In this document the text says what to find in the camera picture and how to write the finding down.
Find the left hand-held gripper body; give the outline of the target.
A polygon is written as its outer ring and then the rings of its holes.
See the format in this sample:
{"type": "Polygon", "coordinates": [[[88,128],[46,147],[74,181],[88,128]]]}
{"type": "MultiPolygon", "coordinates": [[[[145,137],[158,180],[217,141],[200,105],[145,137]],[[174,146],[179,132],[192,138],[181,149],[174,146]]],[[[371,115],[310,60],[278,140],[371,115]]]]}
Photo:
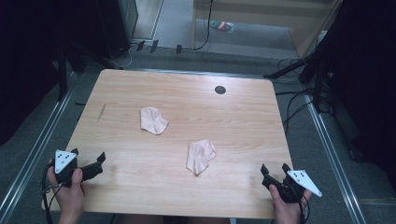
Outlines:
{"type": "Polygon", "coordinates": [[[54,159],[54,173],[57,182],[70,188],[73,173],[78,168],[78,155],[71,151],[57,149],[54,159]]]}

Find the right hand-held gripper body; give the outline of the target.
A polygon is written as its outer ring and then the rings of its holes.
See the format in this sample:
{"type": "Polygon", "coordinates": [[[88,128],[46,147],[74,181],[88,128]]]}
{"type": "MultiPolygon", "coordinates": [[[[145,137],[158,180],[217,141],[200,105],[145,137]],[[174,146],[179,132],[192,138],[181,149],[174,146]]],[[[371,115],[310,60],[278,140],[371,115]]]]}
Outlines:
{"type": "Polygon", "coordinates": [[[291,181],[282,182],[277,181],[274,178],[274,185],[285,203],[298,203],[304,196],[304,192],[309,190],[318,197],[322,196],[322,192],[318,189],[316,184],[310,178],[305,170],[289,170],[289,176],[292,178],[291,181]]]}

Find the person's right hand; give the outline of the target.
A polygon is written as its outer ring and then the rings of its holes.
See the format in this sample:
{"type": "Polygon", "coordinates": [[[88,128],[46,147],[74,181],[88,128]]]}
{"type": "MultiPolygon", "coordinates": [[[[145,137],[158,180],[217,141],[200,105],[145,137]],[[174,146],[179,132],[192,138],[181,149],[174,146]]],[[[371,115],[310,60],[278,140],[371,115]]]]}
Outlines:
{"type": "Polygon", "coordinates": [[[275,224],[300,224],[304,210],[308,206],[308,201],[312,195],[309,190],[304,192],[304,196],[299,203],[285,203],[274,185],[269,186],[272,196],[272,205],[275,209],[275,224]]]}

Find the person's left hand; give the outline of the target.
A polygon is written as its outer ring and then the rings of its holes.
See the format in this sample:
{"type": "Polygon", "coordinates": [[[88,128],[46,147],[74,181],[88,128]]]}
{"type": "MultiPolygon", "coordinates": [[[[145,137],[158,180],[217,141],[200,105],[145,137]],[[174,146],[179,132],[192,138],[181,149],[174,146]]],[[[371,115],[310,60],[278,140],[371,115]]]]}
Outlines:
{"type": "Polygon", "coordinates": [[[55,198],[60,206],[58,224],[79,224],[84,213],[84,189],[79,168],[72,174],[71,187],[58,189],[55,198]]]}

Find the black metal stand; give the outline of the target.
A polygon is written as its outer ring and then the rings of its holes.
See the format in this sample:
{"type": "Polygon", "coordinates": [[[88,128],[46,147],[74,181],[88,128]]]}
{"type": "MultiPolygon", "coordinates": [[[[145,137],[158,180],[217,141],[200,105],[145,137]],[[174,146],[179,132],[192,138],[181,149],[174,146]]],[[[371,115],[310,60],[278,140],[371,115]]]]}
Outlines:
{"type": "Polygon", "coordinates": [[[264,78],[277,79],[292,72],[300,67],[303,67],[302,73],[299,75],[299,81],[301,84],[307,84],[312,79],[314,82],[314,90],[312,95],[312,105],[317,112],[321,113],[320,100],[321,91],[323,87],[324,77],[328,73],[328,66],[330,64],[330,58],[333,55],[334,45],[336,36],[340,34],[342,23],[346,17],[347,12],[347,1],[348,0],[337,0],[338,3],[335,7],[335,13],[332,15],[332,24],[323,37],[323,39],[316,44],[316,46],[310,51],[310,53],[302,59],[297,60],[283,69],[280,69],[272,74],[264,75],[264,78]]]}
{"type": "Polygon", "coordinates": [[[72,69],[76,72],[84,72],[84,63],[81,58],[81,54],[86,55],[109,69],[120,69],[121,65],[116,65],[104,58],[94,54],[91,50],[83,47],[82,45],[70,41],[63,40],[57,49],[57,63],[58,63],[58,74],[59,74],[59,95],[58,101],[61,101],[68,91],[67,74],[66,74],[66,63],[70,63],[72,69]]]}

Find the dark curtain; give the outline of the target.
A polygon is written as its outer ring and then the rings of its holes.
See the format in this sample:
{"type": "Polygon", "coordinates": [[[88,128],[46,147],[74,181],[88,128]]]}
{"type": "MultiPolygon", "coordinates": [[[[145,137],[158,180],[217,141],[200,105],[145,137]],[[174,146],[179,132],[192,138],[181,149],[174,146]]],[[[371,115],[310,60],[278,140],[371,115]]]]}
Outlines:
{"type": "Polygon", "coordinates": [[[359,130],[350,143],[396,190],[396,0],[344,0],[328,37],[329,85],[359,130]]]}
{"type": "Polygon", "coordinates": [[[0,146],[59,85],[57,49],[87,2],[0,0],[0,146]]]}

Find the black cabinet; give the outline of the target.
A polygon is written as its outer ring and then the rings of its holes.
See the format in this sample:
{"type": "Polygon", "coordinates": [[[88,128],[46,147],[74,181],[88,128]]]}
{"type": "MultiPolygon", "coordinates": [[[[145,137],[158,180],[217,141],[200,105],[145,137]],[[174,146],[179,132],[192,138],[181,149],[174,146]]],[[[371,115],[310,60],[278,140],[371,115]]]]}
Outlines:
{"type": "Polygon", "coordinates": [[[102,31],[105,55],[115,59],[131,44],[138,20],[135,0],[96,0],[102,31]]]}

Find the light wooden partition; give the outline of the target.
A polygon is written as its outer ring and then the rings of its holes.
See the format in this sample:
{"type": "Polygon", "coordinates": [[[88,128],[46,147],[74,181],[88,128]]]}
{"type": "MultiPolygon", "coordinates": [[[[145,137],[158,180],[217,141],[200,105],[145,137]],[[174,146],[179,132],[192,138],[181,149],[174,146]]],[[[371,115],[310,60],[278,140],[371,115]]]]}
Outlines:
{"type": "Polygon", "coordinates": [[[230,21],[285,27],[298,56],[315,46],[320,33],[329,28],[343,0],[192,0],[191,45],[195,44],[195,22],[211,16],[230,21]]]}

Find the colourful packet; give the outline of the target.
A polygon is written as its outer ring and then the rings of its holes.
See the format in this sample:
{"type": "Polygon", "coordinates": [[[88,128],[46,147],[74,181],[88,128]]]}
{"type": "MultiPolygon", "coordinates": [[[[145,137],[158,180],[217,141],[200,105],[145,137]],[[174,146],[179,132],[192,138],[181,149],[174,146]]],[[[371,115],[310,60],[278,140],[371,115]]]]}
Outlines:
{"type": "Polygon", "coordinates": [[[218,30],[231,34],[234,30],[234,25],[227,21],[210,21],[209,25],[218,30]]]}

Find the metal floor rail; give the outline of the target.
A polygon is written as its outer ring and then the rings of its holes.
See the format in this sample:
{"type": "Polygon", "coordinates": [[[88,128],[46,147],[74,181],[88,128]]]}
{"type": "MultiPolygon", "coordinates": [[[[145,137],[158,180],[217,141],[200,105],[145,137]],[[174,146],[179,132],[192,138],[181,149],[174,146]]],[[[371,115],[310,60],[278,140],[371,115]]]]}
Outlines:
{"type": "Polygon", "coordinates": [[[8,188],[4,198],[0,203],[0,224],[7,224],[10,219],[20,197],[22,196],[28,182],[38,165],[38,162],[45,151],[45,147],[50,140],[52,133],[54,132],[61,116],[66,109],[69,102],[70,95],[75,88],[78,80],[78,74],[71,72],[66,76],[66,84],[69,85],[69,89],[66,91],[64,96],[56,101],[56,104],[50,111],[45,124],[40,130],[39,135],[36,137],[35,142],[29,147],[26,152],[26,158],[23,161],[21,169],[15,175],[12,184],[8,188]]]}
{"type": "Polygon", "coordinates": [[[323,118],[313,106],[313,98],[311,96],[305,95],[304,99],[308,103],[309,113],[316,126],[320,141],[324,146],[325,153],[327,155],[329,164],[332,167],[332,172],[340,189],[343,201],[346,205],[346,209],[350,215],[352,223],[367,224],[366,218],[361,210],[359,200],[338,157],[323,118]]]}

